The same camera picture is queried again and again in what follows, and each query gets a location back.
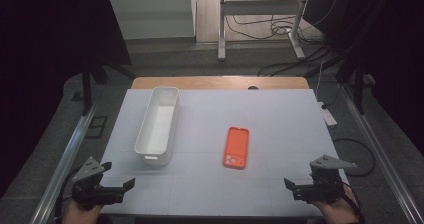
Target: white table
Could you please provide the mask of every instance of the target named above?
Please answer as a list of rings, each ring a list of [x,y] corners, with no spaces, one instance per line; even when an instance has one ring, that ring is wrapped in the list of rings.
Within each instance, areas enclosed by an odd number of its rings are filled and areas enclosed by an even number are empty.
[[[283,178],[310,184],[309,162],[338,158],[310,89],[181,90],[173,155],[164,167],[134,152],[151,90],[128,90],[101,163],[104,186],[136,177],[122,204],[104,213],[177,216],[320,216],[294,201]],[[222,164],[228,128],[250,131],[244,170]]]

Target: wall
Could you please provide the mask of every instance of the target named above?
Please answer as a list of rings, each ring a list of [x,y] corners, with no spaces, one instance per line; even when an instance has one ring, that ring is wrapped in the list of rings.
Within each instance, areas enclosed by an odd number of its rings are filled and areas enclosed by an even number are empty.
[[[191,0],[110,0],[125,40],[194,37]]]

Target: wire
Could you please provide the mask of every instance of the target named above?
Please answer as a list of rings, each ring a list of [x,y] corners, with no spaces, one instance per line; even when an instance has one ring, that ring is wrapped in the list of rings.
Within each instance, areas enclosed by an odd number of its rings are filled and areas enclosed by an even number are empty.
[[[336,143],[336,142],[338,142],[338,141],[351,141],[351,142],[354,142],[354,143],[357,143],[357,144],[359,144],[359,145],[361,145],[361,146],[363,146],[369,153],[370,153],[370,155],[371,155],[371,158],[372,158],[372,164],[371,164],[371,168],[368,170],[368,171],[365,171],[365,172],[363,172],[363,173],[360,173],[360,174],[353,174],[353,173],[348,173],[348,172],[345,172],[345,174],[346,174],[346,176],[351,176],[351,177],[364,177],[364,176],[368,176],[369,174],[371,174],[371,172],[373,172],[374,171],[374,169],[375,169],[375,164],[376,164],[376,159],[375,159],[375,156],[374,156],[374,153],[371,151],[371,149],[369,148],[369,147],[367,147],[364,143],[362,143],[362,142],[360,142],[360,141],[358,141],[358,140],[355,140],[355,139],[352,139],[352,138],[337,138],[337,139],[334,139],[333,140],[333,142],[334,143]]]
[[[321,81],[321,74],[322,74],[322,65],[324,65],[324,60],[321,62],[321,67],[319,68],[318,84],[317,84],[317,89],[315,90],[315,97],[317,101],[318,101],[318,88],[319,88],[319,83]]]
[[[274,75],[276,75],[276,74],[278,74],[278,73],[280,73],[280,72],[283,72],[283,71],[289,70],[289,69],[291,69],[291,68],[293,68],[293,67],[295,67],[295,66],[297,66],[297,65],[299,65],[299,64],[301,64],[301,63],[311,62],[311,61],[316,61],[316,60],[318,60],[319,58],[321,58],[322,56],[325,56],[325,55],[329,52],[329,50],[328,50],[328,51],[327,51],[324,55],[321,55],[320,57],[318,57],[318,58],[316,58],[316,59],[312,59],[312,60],[309,60],[309,59],[310,59],[311,57],[313,57],[315,54],[317,54],[319,51],[321,51],[324,47],[326,47],[326,45],[322,45],[320,48],[318,48],[316,51],[314,51],[311,55],[307,56],[305,59],[303,59],[303,60],[301,60],[301,61],[298,61],[298,62],[286,62],[286,63],[276,63],[276,64],[266,65],[266,66],[262,67],[262,68],[258,71],[258,77],[261,75],[261,73],[262,73],[262,71],[263,71],[263,70],[265,70],[265,69],[267,69],[267,68],[270,68],[270,67],[276,67],[276,66],[282,66],[282,65],[289,65],[289,64],[292,64],[292,66],[285,67],[285,68],[283,68],[283,69],[280,69],[280,70],[277,70],[277,71],[274,71],[274,72],[268,73],[268,74],[266,74],[266,75],[264,75],[264,76],[274,76]]]
[[[345,193],[341,193],[337,187],[335,187],[333,184],[331,184],[330,182],[328,182],[327,180],[325,180],[324,178],[322,178],[321,176],[311,173],[312,177],[316,177],[318,178],[320,181],[322,181],[323,183],[325,183],[328,187],[330,187],[331,189],[333,189],[333,191],[335,191],[337,193],[337,195],[339,195],[341,198],[343,198],[343,200],[345,200],[347,202],[347,204],[349,204],[349,206],[352,207],[353,212],[355,213],[355,215],[358,217],[359,219],[359,223],[365,223],[365,217],[362,214],[362,210],[361,207],[358,204],[356,204],[354,201],[352,201],[352,199],[350,199],[350,197],[348,197]]]
[[[63,192],[65,191],[66,183],[68,183],[71,176],[75,173],[77,173],[81,169],[82,165],[79,165],[72,169],[68,175],[66,176],[65,180],[62,183],[62,187],[60,189],[59,195],[56,198],[55,203],[55,223],[59,224],[62,222],[62,202],[63,202]]]
[[[289,17],[282,17],[282,18],[277,18],[274,20],[285,20],[285,19],[290,19],[290,18],[295,18],[296,16],[289,16]],[[240,25],[249,25],[249,24],[256,24],[256,23],[262,23],[262,22],[270,22],[271,19],[269,20],[260,20],[260,21],[252,21],[252,22],[239,22],[236,20],[235,16],[233,16],[234,22]]]
[[[327,109],[329,106],[331,106],[331,105],[333,105],[335,102],[336,102],[336,100],[337,100],[337,98],[339,97],[339,94],[340,94],[340,91],[342,90],[342,87],[343,87],[343,84],[340,84],[340,87],[339,87],[339,90],[337,91],[337,94],[336,94],[336,97],[333,99],[333,101],[332,102],[330,102],[330,103],[324,103],[324,104],[322,104],[322,106],[321,106],[321,108],[322,109]]]
[[[270,28],[271,28],[271,35],[270,36],[266,36],[266,37],[254,37],[254,36],[251,36],[251,35],[246,34],[244,32],[236,31],[236,30],[234,30],[230,26],[230,24],[228,22],[227,16],[225,17],[225,19],[226,19],[228,28],[231,31],[233,31],[233,32],[235,32],[237,34],[240,34],[240,35],[243,35],[243,36],[246,36],[246,37],[255,39],[255,40],[265,40],[265,39],[269,39],[269,38],[271,38],[273,36],[276,36],[276,35],[285,35],[285,34],[287,34],[288,32],[285,29],[284,29],[284,32],[283,33],[279,33],[279,31],[282,28],[291,28],[291,26],[275,26],[275,23],[284,22],[284,23],[293,25],[292,22],[286,22],[286,21],[282,21],[282,20],[286,20],[286,19],[290,19],[290,18],[294,18],[294,17],[296,17],[296,16],[289,16],[289,17],[282,17],[282,18],[274,19],[274,15],[272,15],[270,20],[260,20],[260,21],[253,21],[253,22],[239,22],[239,21],[237,21],[236,17],[233,15],[234,22],[237,23],[237,24],[239,24],[239,25],[248,25],[248,24],[256,24],[256,23],[263,23],[263,22],[271,22],[271,26],[270,26]]]
[[[248,34],[246,34],[246,33],[236,31],[236,30],[234,30],[233,28],[231,28],[230,23],[228,23],[228,18],[227,18],[226,16],[225,16],[225,21],[227,22],[228,28],[229,28],[231,31],[233,31],[233,32],[235,32],[235,33],[238,33],[238,34],[240,34],[240,35],[243,35],[243,36],[250,37],[250,38],[255,39],[255,40],[265,40],[265,39],[269,39],[269,38],[271,38],[271,37],[275,36],[275,33],[272,33],[270,36],[267,36],[267,37],[254,37],[254,36],[248,35]]]
[[[316,22],[316,23],[314,23],[314,24],[310,25],[309,27],[305,28],[304,30],[309,29],[309,28],[311,28],[311,27],[313,27],[313,26],[315,26],[315,25],[317,25],[317,24],[321,23],[322,21],[324,21],[324,20],[325,20],[325,18],[327,18],[327,16],[328,16],[328,15],[330,15],[330,13],[331,13],[331,11],[333,10],[333,8],[334,8],[334,6],[335,6],[336,2],[337,2],[337,0],[334,0],[334,1],[333,1],[333,4],[331,5],[330,10],[328,10],[327,14],[326,14],[326,15],[325,15],[325,16],[324,16],[321,20],[319,20],[318,22]]]

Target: orange phone case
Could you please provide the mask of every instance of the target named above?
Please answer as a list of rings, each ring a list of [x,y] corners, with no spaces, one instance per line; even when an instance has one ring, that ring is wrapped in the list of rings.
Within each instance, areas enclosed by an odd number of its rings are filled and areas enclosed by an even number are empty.
[[[248,144],[249,130],[245,128],[230,127],[224,152],[224,165],[238,169],[245,168],[247,163]]]

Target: rectangular container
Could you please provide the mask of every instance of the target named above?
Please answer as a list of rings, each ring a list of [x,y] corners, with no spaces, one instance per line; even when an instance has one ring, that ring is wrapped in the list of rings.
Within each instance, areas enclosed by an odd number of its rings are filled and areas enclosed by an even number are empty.
[[[166,165],[171,159],[179,114],[179,90],[155,87],[134,146],[149,165]]]

